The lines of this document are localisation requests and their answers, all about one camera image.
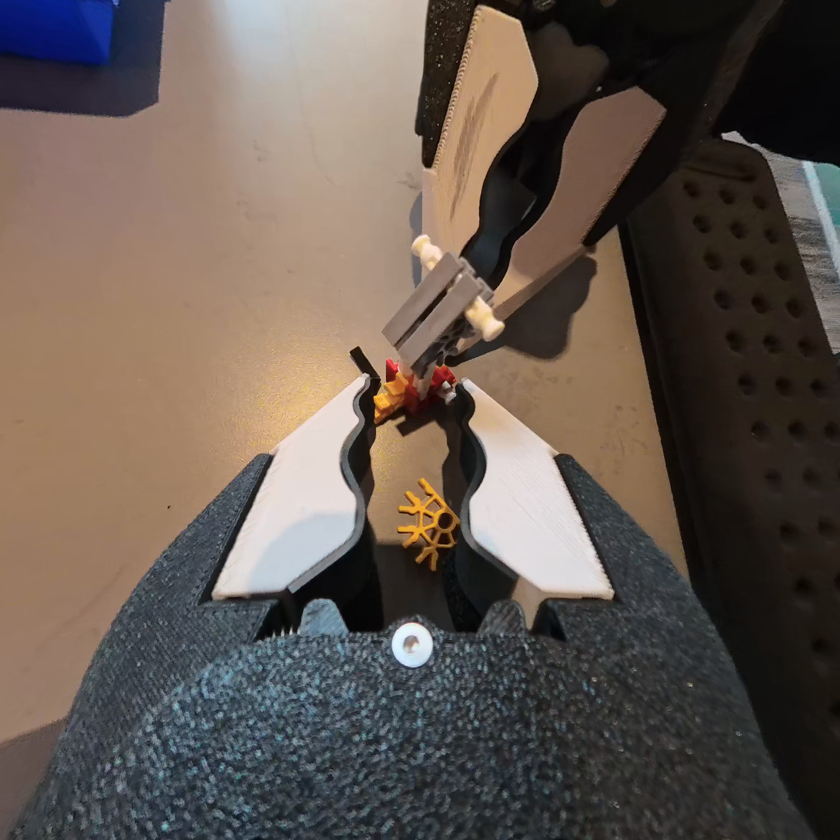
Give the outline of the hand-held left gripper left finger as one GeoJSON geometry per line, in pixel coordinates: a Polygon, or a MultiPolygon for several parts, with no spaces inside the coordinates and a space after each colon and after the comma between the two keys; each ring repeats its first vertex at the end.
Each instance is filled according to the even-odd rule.
{"type": "Polygon", "coordinates": [[[352,467],[369,451],[369,397],[360,374],[270,451],[270,462],[212,589],[214,601],[294,593],[361,538],[366,505],[352,467]]]}

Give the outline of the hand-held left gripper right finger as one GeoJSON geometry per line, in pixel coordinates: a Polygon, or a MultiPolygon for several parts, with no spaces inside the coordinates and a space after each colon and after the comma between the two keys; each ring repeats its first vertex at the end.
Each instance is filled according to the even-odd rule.
{"type": "Polygon", "coordinates": [[[511,599],[532,621],[548,600],[614,601],[559,452],[470,379],[457,394],[468,482],[457,574],[475,609],[511,599]]]}

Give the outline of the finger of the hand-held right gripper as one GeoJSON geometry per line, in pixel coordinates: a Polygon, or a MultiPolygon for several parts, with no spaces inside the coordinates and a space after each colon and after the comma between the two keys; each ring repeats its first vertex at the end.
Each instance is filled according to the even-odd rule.
{"type": "Polygon", "coordinates": [[[434,159],[423,169],[422,233],[460,256],[480,226],[490,168],[523,128],[539,86],[518,19],[477,7],[434,159]]]}
{"type": "Polygon", "coordinates": [[[665,115],[665,106],[640,87],[583,107],[563,142],[548,205],[512,247],[495,293],[496,319],[509,318],[583,255],[585,238],[665,115]]]}

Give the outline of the small toy building assembly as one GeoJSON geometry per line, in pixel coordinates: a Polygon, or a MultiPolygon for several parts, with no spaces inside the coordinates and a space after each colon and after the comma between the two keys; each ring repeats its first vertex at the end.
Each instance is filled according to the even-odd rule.
{"type": "Polygon", "coordinates": [[[494,290],[466,258],[443,251],[426,234],[414,239],[412,252],[423,279],[383,329],[395,358],[379,375],[360,347],[350,352],[369,385],[379,388],[368,399],[375,426],[399,413],[418,416],[450,405],[458,381],[448,358],[470,340],[495,340],[505,328],[494,312],[494,290]]]}

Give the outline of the blue plastic bin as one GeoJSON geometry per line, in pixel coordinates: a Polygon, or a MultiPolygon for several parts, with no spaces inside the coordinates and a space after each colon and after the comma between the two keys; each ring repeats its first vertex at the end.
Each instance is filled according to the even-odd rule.
{"type": "Polygon", "coordinates": [[[119,2],[2,1],[1,52],[89,66],[109,62],[119,2]]]}

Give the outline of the yellow fan connector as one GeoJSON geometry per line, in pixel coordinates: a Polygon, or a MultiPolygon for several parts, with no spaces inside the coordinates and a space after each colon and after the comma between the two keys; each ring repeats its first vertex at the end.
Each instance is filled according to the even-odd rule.
{"type": "Polygon", "coordinates": [[[397,511],[407,520],[396,530],[402,535],[402,548],[416,551],[415,563],[436,572],[441,556],[456,546],[460,519],[425,478],[418,479],[417,486],[418,494],[404,494],[405,503],[397,511]]]}

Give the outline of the black perforated pad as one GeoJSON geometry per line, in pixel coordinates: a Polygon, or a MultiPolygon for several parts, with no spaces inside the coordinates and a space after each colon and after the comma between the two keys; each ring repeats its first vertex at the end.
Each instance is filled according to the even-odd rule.
{"type": "Polygon", "coordinates": [[[838,370],[771,169],[705,140],[619,228],[690,582],[838,838],[838,370]]]}

